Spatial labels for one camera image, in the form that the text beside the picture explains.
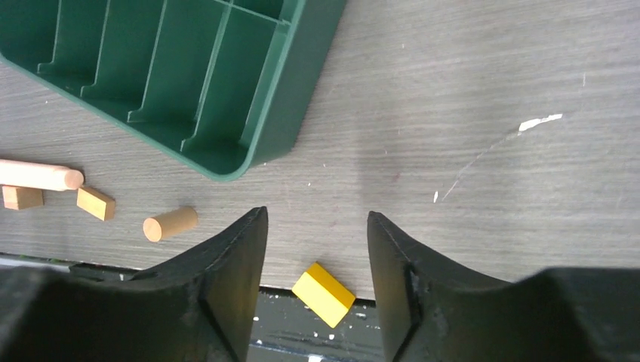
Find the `yellow block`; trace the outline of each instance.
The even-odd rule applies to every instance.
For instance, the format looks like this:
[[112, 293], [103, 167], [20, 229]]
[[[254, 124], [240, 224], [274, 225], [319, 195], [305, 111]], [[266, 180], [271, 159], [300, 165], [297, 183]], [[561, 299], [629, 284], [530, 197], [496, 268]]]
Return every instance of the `yellow block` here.
[[78, 189], [77, 205], [102, 221], [113, 219], [115, 214], [115, 200], [91, 187]]
[[331, 328], [338, 325], [355, 301], [355, 296], [317, 262], [302, 274], [292, 291]]
[[27, 187], [2, 186], [2, 198], [5, 200], [5, 207], [13, 210], [24, 210], [45, 204], [41, 189]]

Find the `white speck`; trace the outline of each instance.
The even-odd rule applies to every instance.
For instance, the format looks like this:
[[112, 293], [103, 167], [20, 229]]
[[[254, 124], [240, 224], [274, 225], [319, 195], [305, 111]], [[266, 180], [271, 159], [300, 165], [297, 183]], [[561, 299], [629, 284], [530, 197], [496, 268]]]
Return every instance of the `white speck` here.
[[522, 122], [520, 124], [520, 128], [518, 128], [518, 135], [522, 134], [522, 132], [525, 132], [526, 130], [530, 130], [531, 128], [536, 127], [539, 124], [555, 121], [560, 118], [562, 118], [562, 113], [558, 113], [557, 115], [550, 115], [549, 117], [542, 118], [542, 119], [536, 118], [536, 119], [530, 119], [529, 121], [526, 121], [526, 122]]

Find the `wooden cylinder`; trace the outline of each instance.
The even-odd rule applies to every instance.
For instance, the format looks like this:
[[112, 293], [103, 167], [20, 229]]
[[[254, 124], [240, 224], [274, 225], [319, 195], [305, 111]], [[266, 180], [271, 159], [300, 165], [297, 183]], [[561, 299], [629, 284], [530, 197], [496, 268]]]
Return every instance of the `wooden cylinder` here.
[[181, 207], [168, 213], [144, 220], [144, 235], [157, 242], [180, 234], [198, 225], [198, 214], [191, 207]]
[[0, 185], [66, 191], [77, 190], [83, 183], [82, 172], [68, 167], [0, 160]]

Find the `wood grain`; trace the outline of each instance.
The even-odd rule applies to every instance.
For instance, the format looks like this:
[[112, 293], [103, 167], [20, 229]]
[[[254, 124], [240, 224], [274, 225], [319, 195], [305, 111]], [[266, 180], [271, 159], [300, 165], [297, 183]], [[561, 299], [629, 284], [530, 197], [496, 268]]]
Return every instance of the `wood grain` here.
[[[507, 280], [548, 265], [640, 267], [637, 29], [633, 0], [351, 0], [296, 147], [233, 183], [0, 66], [0, 158], [81, 169], [118, 202], [110, 222], [74, 192], [0, 210], [0, 250], [145, 268], [266, 205], [262, 283], [277, 287], [317, 260], [372, 297], [369, 210]], [[196, 229], [145, 240], [145, 218], [184, 205]]]

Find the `green tray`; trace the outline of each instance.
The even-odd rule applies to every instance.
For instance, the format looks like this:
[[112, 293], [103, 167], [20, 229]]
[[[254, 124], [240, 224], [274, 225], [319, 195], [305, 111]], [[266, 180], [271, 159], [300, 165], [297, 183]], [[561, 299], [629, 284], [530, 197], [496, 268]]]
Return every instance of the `green tray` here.
[[0, 0], [0, 60], [228, 181], [294, 146], [345, 2]]

